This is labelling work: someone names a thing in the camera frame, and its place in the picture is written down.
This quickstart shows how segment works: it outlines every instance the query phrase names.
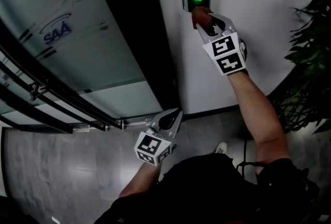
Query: hand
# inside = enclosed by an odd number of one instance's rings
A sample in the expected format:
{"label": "hand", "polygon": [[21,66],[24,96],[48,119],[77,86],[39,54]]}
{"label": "hand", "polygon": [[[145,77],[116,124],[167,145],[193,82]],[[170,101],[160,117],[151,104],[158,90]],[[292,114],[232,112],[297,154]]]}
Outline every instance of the hand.
{"label": "hand", "polygon": [[197,29],[197,23],[199,23],[202,28],[211,27],[213,20],[208,13],[213,13],[212,10],[206,7],[197,7],[192,11],[192,22],[193,28]]}

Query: white shoe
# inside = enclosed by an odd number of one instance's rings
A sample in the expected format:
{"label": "white shoe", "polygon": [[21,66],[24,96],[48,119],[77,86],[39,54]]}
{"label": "white shoe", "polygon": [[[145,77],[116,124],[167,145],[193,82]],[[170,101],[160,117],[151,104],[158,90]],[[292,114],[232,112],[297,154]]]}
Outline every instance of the white shoe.
{"label": "white shoe", "polygon": [[215,154],[226,154],[227,153],[227,149],[228,149],[227,143],[226,142],[221,142],[217,146],[217,148],[215,150]]}

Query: person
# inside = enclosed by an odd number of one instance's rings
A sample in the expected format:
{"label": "person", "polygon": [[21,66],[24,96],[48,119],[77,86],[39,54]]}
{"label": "person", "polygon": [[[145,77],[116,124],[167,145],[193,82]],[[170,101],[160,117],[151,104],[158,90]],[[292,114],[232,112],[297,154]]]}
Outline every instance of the person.
{"label": "person", "polygon": [[[208,13],[211,10],[204,7],[193,10],[195,29],[197,23],[203,28],[212,25]],[[258,184],[240,175],[222,142],[214,154],[176,164],[160,183],[161,164],[144,163],[95,224],[300,223],[311,207],[309,180],[290,160],[272,104],[246,73],[238,71],[228,79],[255,141]]]}

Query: forearm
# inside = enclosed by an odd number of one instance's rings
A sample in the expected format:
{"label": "forearm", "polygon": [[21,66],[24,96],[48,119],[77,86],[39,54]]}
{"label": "forearm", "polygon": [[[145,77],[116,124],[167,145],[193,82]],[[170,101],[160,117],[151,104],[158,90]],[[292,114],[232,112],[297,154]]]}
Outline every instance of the forearm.
{"label": "forearm", "polygon": [[158,166],[150,165],[148,163],[142,164],[130,183],[119,194],[119,197],[127,197],[150,190],[157,184],[161,172],[161,166],[162,164],[159,164]]}
{"label": "forearm", "polygon": [[287,158],[285,134],[278,116],[260,89],[243,72],[228,75],[246,126],[257,145],[257,161]]}

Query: tiled floor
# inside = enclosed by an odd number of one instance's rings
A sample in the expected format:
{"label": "tiled floor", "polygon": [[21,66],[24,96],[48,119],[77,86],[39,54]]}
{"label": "tiled floor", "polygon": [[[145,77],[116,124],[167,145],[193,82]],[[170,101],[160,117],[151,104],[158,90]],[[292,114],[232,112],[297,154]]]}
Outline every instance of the tiled floor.
{"label": "tiled floor", "polygon": [[[5,166],[11,195],[23,212],[41,224],[90,224],[106,211],[142,164],[133,151],[140,131],[92,130],[73,135],[47,135],[7,130]],[[228,143],[234,165],[243,160],[246,127],[238,111],[182,123],[178,148],[162,166],[162,173],[186,158],[211,153],[221,141]],[[291,157],[328,193],[331,179],[331,134],[288,135]],[[247,161],[254,161],[254,143],[248,142]],[[254,168],[246,167],[246,179],[256,182]]]}

